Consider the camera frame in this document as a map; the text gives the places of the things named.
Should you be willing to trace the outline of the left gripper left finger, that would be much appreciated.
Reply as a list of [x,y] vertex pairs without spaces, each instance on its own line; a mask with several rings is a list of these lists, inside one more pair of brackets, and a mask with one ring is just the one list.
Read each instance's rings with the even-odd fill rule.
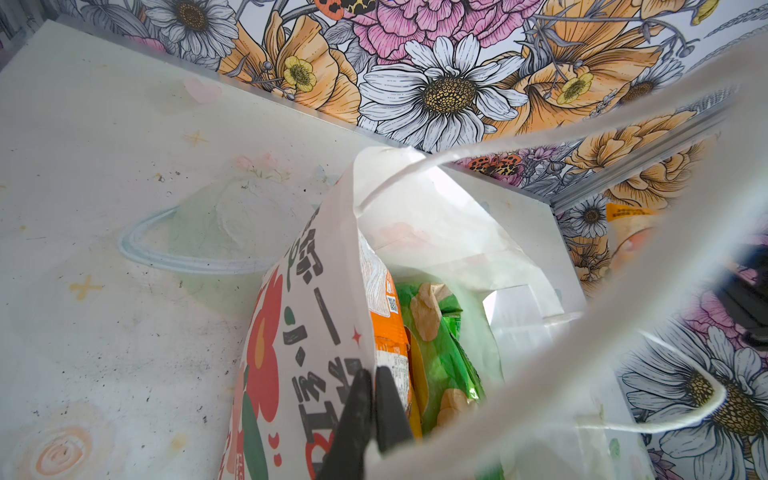
[[371,440],[373,426],[373,381],[370,372],[361,369],[354,376],[331,449],[317,479],[363,479],[365,451]]

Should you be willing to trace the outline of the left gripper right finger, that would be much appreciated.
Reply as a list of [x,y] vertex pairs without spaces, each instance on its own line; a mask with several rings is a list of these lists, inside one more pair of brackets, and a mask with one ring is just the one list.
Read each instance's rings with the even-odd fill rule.
[[385,454],[414,439],[394,377],[386,366],[376,369],[374,410],[380,453]]

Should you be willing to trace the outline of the orange white snack bag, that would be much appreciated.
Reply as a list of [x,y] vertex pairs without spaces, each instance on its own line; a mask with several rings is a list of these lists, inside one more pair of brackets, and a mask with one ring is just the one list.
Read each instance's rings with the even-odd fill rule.
[[410,340],[400,311],[395,283],[384,262],[361,232],[358,233],[358,240],[366,303],[376,344],[376,366],[390,369],[411,431],[416,439],[421,439],[419,406],[413,404]]

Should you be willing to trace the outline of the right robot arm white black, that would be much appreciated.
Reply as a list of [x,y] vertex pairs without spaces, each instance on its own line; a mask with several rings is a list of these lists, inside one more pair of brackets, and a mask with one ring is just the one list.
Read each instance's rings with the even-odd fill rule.
[[741,263],[727,261],[715,295],[744,328],[748,346],[767,351],[767,246],[756,246]]

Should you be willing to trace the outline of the green Lays chips bag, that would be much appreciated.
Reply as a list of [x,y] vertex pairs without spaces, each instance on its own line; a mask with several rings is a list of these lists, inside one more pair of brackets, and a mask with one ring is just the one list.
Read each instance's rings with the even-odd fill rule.
[[398,283],[409,337],[414,411],[419,437],[452,422],[485,399],[480,376],[460,344],[463,309],[444,284]]

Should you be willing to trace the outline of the small orange snack packet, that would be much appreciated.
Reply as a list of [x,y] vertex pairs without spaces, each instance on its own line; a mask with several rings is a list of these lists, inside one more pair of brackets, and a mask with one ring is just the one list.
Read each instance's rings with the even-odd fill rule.
[[642,207],[608,203],[606,205],[610,268],[621,270],[643,249],[653,236],[659,213]]

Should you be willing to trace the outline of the white paper gift bag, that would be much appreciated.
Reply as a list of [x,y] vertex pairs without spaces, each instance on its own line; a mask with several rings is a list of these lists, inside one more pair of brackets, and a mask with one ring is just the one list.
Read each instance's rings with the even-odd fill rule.
[[658,235],[569,334],[526,362],[475,412],[437,436],[377,459],[375,410],[363,479],[460,479],[493,462],[630,337],[670,312],[688,286],[740,251],[740,237],[767,204],[767,40],[759,36],[701,66],[646,101],[601,117],[426,156],[412,148],[363,150],[330,190],[296,245],[264,269],[243,352],[244,390],[233,410],[223,479],[310,479],[331,449],[355,374],[375,396],[375,339],[358,233],[404,223],[426,233],[419,247],[374,247],[393,273],[453,280],[477,292],[527,285],[560,308],[553,286],[507,232],[455,181],[445,163],[485,151],[565,142],[626,126],[727,86],[737,89],[733,128],[714,148],[690,195]]

